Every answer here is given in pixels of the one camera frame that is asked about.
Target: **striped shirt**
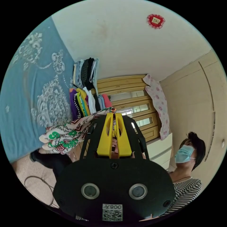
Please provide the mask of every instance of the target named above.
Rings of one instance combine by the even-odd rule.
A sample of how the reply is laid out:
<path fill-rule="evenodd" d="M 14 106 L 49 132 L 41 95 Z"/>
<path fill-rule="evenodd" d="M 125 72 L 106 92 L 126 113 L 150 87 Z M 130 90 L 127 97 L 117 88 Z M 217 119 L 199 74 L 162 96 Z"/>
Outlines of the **striped shirt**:
<path fill-rule="evenodd" d="M 182 182 L 173 183 L 173 185 L 176 193 L 175 199 L 169 209 L 164 214 L 160 215 L 160 217 L 172 213 L 189 204 L 198 196 L 202 188 L 200 179 L 193 178 Z"/>

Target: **leg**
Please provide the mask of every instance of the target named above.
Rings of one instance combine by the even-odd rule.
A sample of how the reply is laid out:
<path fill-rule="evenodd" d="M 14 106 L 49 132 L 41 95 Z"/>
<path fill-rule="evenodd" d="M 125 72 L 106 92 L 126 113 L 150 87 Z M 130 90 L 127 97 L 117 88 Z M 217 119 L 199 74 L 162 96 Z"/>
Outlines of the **leg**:
<path fill-rule="evenodd" d="M 37 161 L 49 169 L 53 169 L 55 178 L 57 179 L 64 168 L 72 163 L 68 155 L 62 154 L 40 154 L 39 150 L 30 154 L 32 161 Z"/>

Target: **blue surgical mask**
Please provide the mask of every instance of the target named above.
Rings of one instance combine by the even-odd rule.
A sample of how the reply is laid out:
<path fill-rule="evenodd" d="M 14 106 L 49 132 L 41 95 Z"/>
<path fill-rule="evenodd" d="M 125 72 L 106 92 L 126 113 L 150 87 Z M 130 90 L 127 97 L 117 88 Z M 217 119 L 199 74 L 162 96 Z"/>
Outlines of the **blue surgical mask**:
<path fill-rule="evenodd" d="M 192 146 L 183 145 L 175 155 L 175 163 L 185 163 L 191 160 L 191 155 L 194 151 Z"/>

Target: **patterned cloth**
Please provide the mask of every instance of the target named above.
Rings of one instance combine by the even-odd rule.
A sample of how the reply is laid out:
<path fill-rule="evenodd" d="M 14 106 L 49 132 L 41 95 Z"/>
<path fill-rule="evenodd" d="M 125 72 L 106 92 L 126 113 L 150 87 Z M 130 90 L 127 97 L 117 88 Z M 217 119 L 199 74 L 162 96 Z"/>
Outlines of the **patterned cloth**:
<path fill-rule="evenodd" d="M 73 64 L 52 17 L 16 50 L 0 95 L 1 139 L 10 163 L 40 148 L 46 127 L 72 120 L 68 93 Z"/>
<path fill-rule="evenodd" d="M 77 144 L 84 141 L 93 119 L 115 112 L 116 109 L 110 107 L 64 125 L 47 127 L 46 133 L 39 137 L 39 140 L 44 143 L 42 148 L 49 154 L 67 154 Z"/>
<path fill-rule="evenodd" d="M 160 117 L 162 127 L 160 130 L 161 140 L 164 140 L 169 135 L 170 121 L 167 109 L 167 101 L 161 85 L 159 82 L 155 81 L 150 74 L 147 74 L 143 81 L 149 86 L 145 87 L 146 92 L 152 98 L 153 106 L 157 110 Z"/>

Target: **bed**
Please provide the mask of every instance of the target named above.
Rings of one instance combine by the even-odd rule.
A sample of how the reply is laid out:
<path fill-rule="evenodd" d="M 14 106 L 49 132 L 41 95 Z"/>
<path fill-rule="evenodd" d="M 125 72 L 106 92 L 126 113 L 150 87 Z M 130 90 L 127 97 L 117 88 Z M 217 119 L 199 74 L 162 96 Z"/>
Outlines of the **bed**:
<path fill-rule="evenodd" d="M 42 146 L 45 127 L 71 120 L 73 64 L 51 17 L 15 52 L 0 93 L 0 133 L 10 163 Z"/>

